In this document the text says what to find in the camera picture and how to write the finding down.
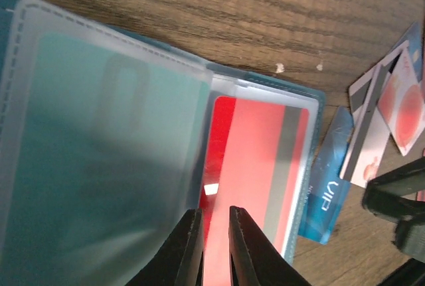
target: blue card holder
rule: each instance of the blue card holder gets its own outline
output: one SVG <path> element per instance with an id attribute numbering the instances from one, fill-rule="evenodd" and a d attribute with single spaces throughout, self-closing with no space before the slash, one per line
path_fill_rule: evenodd
<path id="1" fill-rule="evenodd" d="M 0 20 L 0 284 L 37 276 L 44 285 L 121 285 L 135 275 L 184 211 L 197 207 L 199 143 L 216 75 L 318 103 L 283 254 L 292 261 L 323 92 L 97 27 L 39 0 L 0 0 Z M 29 20 L 39 29 L 25 28 Z M 30 69 L 20 59 L 30 60 Z M 35 174 L 38 181 L 30 181 Z M 112 180 L 117 177 L 122 182 Z M 46 193 L 53 198 L 42 200 Z M 42 230 L 31 230 L 40 223 Z M 89 225 L 93 232 L 83 236 Z M 33 265 L 23 269 L 23 258 Z"/>

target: wooden table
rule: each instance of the wooden table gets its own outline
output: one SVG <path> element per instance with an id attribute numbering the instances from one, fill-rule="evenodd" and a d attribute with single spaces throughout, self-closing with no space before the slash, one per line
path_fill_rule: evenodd
<path id="1" fill-rule="evenodd" d="M 168 42 L 215 62 L 274 74 L 326 92 L 323 134 L 347 88 L 382 58 L 414 21 L 423 0 L 47 0 L 96 21 Z M 323 70 L 317 69 L 321 64 Z M 402 158 L 391 140 L 380 173 Z M 353 187 L 327 246 L 299 238 L 295 268 L 314 285 L 376 285 L 406 258 L 393 225 L 365 212 Z"/>

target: gray stripe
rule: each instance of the gray stripe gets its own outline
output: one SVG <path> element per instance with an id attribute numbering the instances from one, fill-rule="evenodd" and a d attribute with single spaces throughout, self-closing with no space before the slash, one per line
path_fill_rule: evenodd
<path id="1" fill-rule="evenodd" d="M 286 184 L 294 155 L 300 115 L 300 108 L 285 108 L 284 123 L 282 132 L 280 133 L 278 154 L 273 170 L 272 185 L 268 196 L 263 229 L 264 234 L 272 243 L 278 232 L 280 213 L 282 211 L 282 204 L 284 203 Z"/>
<path id="2" fill-rule="evenodd" d="M 361 86 L 353 95 L 350 97 L 351 112 L 358 110 L 364 103 L 367 95 L 367 90 L 371 85 L 371 79 L 368 80 L 363 86 Z"/>
<path id="3" fill-rule="evenodd" d="M 388 73 L 388 71 L 392 72 L 394 70 L 394 66 L 399 58 L 400 55 L 398 55 L 392 62 L 390 62 L 386 66 L 382 66 L 379 70 L 377 82 L 373 86 L 372 96 L 369 100 L 369 103 L 367 104 L 363 122 L 360 126 L 357 138 L 354 139 L 355 145 L 353 147 L 353 150 L 351 151 L 350 161 L 348 162 L 347 168 L 345 169 L 345 173 L 343 176 L 344 180 L 351 181 L 351 178 L 353 177 L 357 161 L 359 160 L 361 149 L 363 148 L 366 135 L 369 131 L 369 127 L 371 126 L 372 116 L 375 110 L 377 110 L 377 104 L 385 83 L 386 74 Z"/>

